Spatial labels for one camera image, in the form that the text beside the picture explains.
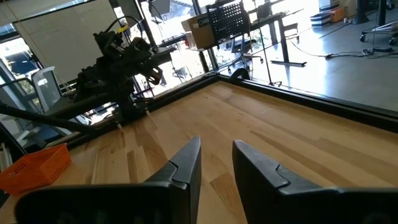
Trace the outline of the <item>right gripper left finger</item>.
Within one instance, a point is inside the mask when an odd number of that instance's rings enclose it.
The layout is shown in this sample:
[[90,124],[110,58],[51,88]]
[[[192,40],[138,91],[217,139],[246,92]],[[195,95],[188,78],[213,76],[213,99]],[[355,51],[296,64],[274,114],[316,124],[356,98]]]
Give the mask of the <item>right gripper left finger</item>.
[[147,180],[136,184],[47,187],[21,197],[17,224],[196,224],[201,140],[189,140]]

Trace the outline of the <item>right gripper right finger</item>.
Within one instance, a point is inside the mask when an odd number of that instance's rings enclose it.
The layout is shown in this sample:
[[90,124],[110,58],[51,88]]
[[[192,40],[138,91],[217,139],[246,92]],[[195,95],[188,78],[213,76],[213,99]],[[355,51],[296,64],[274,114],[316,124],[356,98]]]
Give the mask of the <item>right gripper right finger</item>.
[[322,187],[241,140],[232,158],[248,224],[398,224],[398,188]]

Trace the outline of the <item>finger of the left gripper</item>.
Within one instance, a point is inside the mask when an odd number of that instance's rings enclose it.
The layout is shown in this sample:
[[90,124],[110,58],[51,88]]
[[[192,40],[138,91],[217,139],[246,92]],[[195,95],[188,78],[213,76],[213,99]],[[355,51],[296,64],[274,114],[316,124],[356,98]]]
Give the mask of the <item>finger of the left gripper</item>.
[[170,53],[166,54],[155,54],[151,57],[153,63],[167,63],[172,60]]
[[171,52],[176,51],[175,47],[169,46],[169,47],[158,47],[154,49],[154,53],[156,56],[161,56],[161,55],[167,55],[170,54]]

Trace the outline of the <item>orange slotted plastic basket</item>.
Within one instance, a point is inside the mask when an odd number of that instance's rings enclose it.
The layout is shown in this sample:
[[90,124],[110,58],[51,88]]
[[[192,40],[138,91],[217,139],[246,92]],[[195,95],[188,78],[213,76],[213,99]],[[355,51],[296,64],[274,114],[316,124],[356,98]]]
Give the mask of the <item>orange slotted plastic basket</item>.
[[24,155],[0,172],[0,189],[13,195],[50,185],[71,162],[65,143]]

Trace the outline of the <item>brown cardboard box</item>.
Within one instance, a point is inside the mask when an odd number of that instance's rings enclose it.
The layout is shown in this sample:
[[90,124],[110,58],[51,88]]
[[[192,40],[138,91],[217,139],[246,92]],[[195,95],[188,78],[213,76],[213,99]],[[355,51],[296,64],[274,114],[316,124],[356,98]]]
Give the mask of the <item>brown cardboard box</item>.
[[190,50],[206,50],[215,45],[208,14],[200,14],[181,22]]

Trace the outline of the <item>black perforated-back chair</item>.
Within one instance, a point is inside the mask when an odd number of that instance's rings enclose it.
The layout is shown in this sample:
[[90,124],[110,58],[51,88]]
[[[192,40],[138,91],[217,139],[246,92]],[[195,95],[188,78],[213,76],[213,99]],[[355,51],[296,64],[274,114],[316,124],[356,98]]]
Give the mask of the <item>black perforated-back chair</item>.
[[262,57],[249,53],[256,40],[251,38],[251,21],[244,8],[243,0],[215,1],[213,4],[206,5],[205,9],[215,47],[219,50],[221,44],[231,41],[231,52],[238,54],[238,57],[227,66],[229,73],[231,73],[230,67],[238,62],[241,62],[243,68],[249,72],[250,66],[247,59],[260,58],[261,62],[264,61]]

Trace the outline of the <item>black tripod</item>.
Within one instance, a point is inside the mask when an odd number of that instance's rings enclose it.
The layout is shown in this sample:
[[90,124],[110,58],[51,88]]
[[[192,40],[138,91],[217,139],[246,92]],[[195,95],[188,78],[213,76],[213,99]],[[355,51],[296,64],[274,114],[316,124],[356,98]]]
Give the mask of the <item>black tripod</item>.
[[268,74],[268,79],[269,79],[269,85],[270,86],[276,86],[276,87],[280,87],[282,82],[281,81],[277,81],[277,82],[273,82],[272,81],[272,77],[271,77],[271,72],[269,70],[269,64],[268,64],[268,59],[267,59],[267,54],[266,54],[266,48],[265,48],[265,43],[264,43],[264,38],[263,38],[263,34],[262,34],[262,30],[261,30],[261,17],[259,16],[259,10],[256,4],[256,0],[252,0],[255,10],[256,10],[256,20],[257,20],[257,25],[259,26],[259,32],[260,32],[260,36],[261,36],[261,41],[262,41],[262,51],[264,53],[264,58],[265,58],[265,62],[266,62],[266,68],[267,68],[267,74]]

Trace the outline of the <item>black steel beam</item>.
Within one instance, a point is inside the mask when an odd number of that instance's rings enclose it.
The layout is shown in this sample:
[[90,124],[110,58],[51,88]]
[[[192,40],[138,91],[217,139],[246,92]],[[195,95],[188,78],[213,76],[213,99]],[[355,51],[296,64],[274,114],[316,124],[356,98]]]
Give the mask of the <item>black steel beam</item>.
[[56,126],[60,128],[65,128],[69,129],[72,131],[78,131],[80,133],[85,133],[85,134],[93,134],[97,133],[98,130],[96,128],[93,128],[91,126],[79,124],[79,123],[73,123],[69,120],[65,119],[60,119],[60,118],[53,118],[41,114],[36,114],[36,113],[31,113],[28,111],[20,110],[17,108],[13,108],[9,105],[6,105],[4,103],[0,102],[0,114],[5,114],[17,118],[22,118],[26,119],[29,121],[34,121],[37,123],[42,123],[42,124],[47,124],[50,126]]

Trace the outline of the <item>black standing desk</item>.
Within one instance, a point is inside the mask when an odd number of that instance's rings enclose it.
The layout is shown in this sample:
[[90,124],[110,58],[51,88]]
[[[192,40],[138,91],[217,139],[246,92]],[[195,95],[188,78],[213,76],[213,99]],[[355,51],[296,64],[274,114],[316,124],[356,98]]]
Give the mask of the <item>black standing desk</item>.
[[279,64],[279,65],[287,65],[287,66],[294,66],[294,67],[304,67],[306,66],[306,62],[291,62],[289,59],[289,53],[288,53],[288,46],[287,46],[287,39],[285,35],[285,26],[283,23],[282,18],[285,16],[285,13],[279,12],[277,14],[268,16],[263,19],[257,19],[256,22],[253,22],[251,24],[251,30],[256,30],[256,29],[261,29],[264,25],[269,25],[273,24],[275,21],[278,22],[279,25],[279,34],[280,34],[280,44],[282,47],[282,55],[283,55],[283,60],[271,60],[271,63],[274,64]]

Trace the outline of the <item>black white stacked bins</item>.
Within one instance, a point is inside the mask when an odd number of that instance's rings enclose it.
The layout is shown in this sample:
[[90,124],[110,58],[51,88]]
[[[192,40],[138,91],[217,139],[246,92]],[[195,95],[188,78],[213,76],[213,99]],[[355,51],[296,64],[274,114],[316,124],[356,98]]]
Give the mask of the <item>black white stacked bins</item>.
[[324,27],[331,23],[331,13],[324,12],[310,17],[311,27]]

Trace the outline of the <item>orange box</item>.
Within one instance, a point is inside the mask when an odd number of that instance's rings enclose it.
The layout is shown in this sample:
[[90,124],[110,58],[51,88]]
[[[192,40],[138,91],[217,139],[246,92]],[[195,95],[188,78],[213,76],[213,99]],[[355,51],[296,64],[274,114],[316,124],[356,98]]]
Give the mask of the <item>orange box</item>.
[[342,7],[330,11],[330,21],[339,22],[345,18],[345,10]]

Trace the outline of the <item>metal wheeled cart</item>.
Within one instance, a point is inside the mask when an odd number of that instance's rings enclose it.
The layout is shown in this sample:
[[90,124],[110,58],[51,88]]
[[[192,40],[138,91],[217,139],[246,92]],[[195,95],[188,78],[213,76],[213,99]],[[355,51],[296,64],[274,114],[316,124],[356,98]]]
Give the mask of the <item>metal wheeled cart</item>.
[[389,45],[393,46],[398,41],[398,20],[392,21],[379,27],[362,31],[359,40],[361,42],[364,42],[366,40],[367,34],[389,35],[391,38],[389,39],[388,43]]

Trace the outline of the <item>black aluminium table frame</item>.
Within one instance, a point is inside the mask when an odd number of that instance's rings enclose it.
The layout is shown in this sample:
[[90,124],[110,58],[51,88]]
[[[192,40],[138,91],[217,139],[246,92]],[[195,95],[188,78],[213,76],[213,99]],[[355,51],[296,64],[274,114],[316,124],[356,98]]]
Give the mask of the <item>black aluminium table frame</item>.
[[[396,111],[389,111],[334,98],[308,95],[270,85],[263,85],[250,80],[230,80],[227,76],[215,73],[195,78],[181,86],[168,90],[155,98],[150,98],[143,104],[139,103],[139,106],[143,106],[145,108],[144,112],[132,119],[121,118],[120,122],[131,123],[143,117],[150,117],[151,113],[154,111],[215,83],[227,83],[231,86],[255,91],[260,95],[271,97],[274,100],[280,99],[284,105],[302,105],[303,107],[368,125],[375,129],[376,136],[372,137],[369,131],[366,131],[364,136],[357,140],[357,143],[369,147],[371,152],[385,151],[389,154],[396,153],[398,155],[398,112]],[[97,133],[80,134],[83,140],[87,141],[89,138],[97,137],[111,129],[114,129],[116,124],[116,118],[110,118],[105,120],[103,124],[92,126],[98,130]]]

